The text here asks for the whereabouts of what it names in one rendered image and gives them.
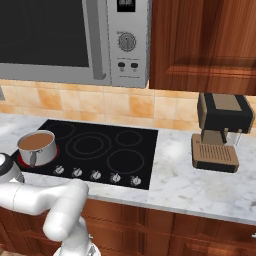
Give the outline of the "black glass hob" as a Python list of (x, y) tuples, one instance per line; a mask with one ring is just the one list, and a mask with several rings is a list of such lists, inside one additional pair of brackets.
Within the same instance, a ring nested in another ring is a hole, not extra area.
[[(32, 168), (15, 152), (12, 158), (22, 171), (143, 190), (149, 188), (158, 136), (156, 130), (59, 120), (47, 120), (41, 128), (55, 135), (57, 155), (50, 163)], [(62, 175), (53, 173), (57, 166), (64, 167)], [(72, 176), (75, 168), (82, 170), (80, 177)], [(101, 173), (100, 179), (91, 179), (93, 170)], [(110, 178), (116, 173), (121, 180), (112, 183)], [(133, 186), (132, 176), (138, 176), (141, 184)]]

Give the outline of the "brown wooden base cupboard front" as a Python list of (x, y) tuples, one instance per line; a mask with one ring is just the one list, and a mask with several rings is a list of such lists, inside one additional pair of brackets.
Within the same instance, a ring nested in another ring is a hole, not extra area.
[(145, 253), (146, 234), (138, 207), (89, 199), (82, 216), (93, 241), (101, 249), (127, 256)]

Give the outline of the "silver saucepan with hot chocolate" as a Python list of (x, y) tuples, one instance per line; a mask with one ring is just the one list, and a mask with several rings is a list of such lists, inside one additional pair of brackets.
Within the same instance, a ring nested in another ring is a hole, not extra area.
[(48, 130), (24, 135), (17, 146), (23, 162), (32, 168), (51, 162), (57, 155), (55, 135)]

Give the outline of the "brown wooden drawer front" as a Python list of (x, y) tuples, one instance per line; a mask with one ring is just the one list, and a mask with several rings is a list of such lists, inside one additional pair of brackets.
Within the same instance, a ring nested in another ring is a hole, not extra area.
[(256, 234), (256, 226), (254, 225), (176, 214), (173, 220), (172, 234), (256, 248), (256, 238), (253, 237)]

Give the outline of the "black and tan coffee machine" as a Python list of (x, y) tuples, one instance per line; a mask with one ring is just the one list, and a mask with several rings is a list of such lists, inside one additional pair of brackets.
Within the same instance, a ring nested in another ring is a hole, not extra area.
[(200, 93), (197, 102), (200, 134), (191, 138), (194, 168), (235, 173), (239, 167), (229, 133), (248, 134), (255, 116), (246, 97), (234, 94)]

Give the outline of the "dark glass microwave door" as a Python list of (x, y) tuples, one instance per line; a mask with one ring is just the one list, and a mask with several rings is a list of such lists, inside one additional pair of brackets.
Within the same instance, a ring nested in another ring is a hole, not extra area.
[(0, 0), (0, 79), (109, 85), (106, 0), (98, 11), (103, 80), (93, 78), (82, 0)]

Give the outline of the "silver microwave oven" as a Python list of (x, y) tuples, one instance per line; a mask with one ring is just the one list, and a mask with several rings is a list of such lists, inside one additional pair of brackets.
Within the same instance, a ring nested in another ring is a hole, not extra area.
[(149, 79), (152, 0), (106, 0), (111, 83), (144, 88)]

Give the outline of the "brown wooden wall cupboard door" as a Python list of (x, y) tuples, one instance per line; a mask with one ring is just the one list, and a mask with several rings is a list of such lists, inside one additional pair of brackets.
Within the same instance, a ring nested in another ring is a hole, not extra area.
[(149, 86), (256, 96), (256, 0), (152, 0)]

